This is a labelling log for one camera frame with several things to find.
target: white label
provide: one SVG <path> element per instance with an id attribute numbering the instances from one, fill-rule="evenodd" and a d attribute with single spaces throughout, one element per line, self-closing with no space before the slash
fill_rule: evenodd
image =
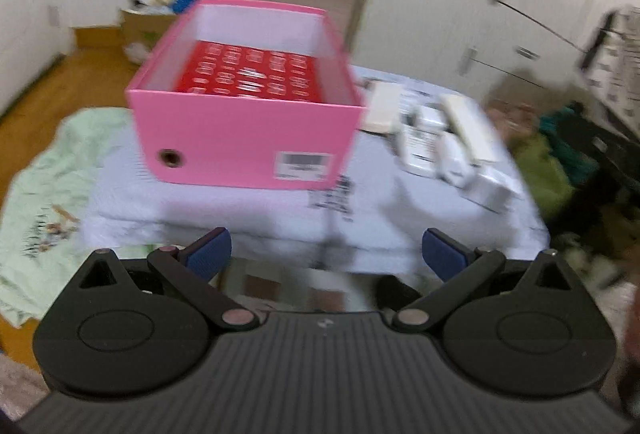
<path id="1" fill-rule="evenodd" d="M 276 155 L 276 179 L 322 181 L 326 178 L 331 154 L 279 152 Z"/>

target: pink storage box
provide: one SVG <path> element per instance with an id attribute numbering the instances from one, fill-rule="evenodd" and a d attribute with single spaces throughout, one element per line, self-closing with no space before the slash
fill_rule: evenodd
<path id="1" fill-rule="evenodd" d="M 324 103 L 174 92 L 200 40 L 316 57 Z M 199 0 L 127 88 L 148 168 L 170 183 L 327 189 L 348 160 L 364 110 L 324 10 Z"/>

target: teal cloth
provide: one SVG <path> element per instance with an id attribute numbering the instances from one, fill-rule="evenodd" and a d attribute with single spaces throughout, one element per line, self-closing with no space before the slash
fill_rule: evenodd
<path id="1" fill-rule="evenodd" d="M 79 246 L 77 219 L 113 133 L 130 122 L 124 108 L 81 110 L 13 179 L 0 224 L 0 313 L 14 326 L 41 319 L 89 253 Z M 121 258 L 148 252 L 123 250 Z"/>
<path id="2" fill-rule="evenodd" d="M 540 118 L 540 133 L 546 136 L 551 155 L 558 159 L 572 186 L 583 185 L 598 170 L 598 163 L 571 148 L 558 137 L 558 122 L 575 114 L 571 107 L 545 114 Z"/>

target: light green blanket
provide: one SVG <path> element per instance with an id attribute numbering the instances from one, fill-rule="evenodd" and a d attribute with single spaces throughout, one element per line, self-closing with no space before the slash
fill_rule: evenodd
<path id="1" fill-rule="evenodd" d="M 0 313 L 14 326 L 41 319 L 89 252 L 78 226 L 96 170 L 128 109 L 92 108 L 64 119 L 49 148 L 13 179 L 0 223 Z M 146 257 L 147 247 L 119 250 Z"/>

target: metal pin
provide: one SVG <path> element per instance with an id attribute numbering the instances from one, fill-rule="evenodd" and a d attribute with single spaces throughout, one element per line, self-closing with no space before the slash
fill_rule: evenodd
<path id="1" fill-rule="evenodd" d="M 254 320 L 254 314 L 248 309 L 227 309 L 222 320 L 230 326 L 245 326 Z"/>
<path id="2" fill-rule="evenodd" d="M 429 321 L 429 314 L 421 309 L 403 309 L 398 313 L 398 320 L 406 326 L 422 326 Z"/>

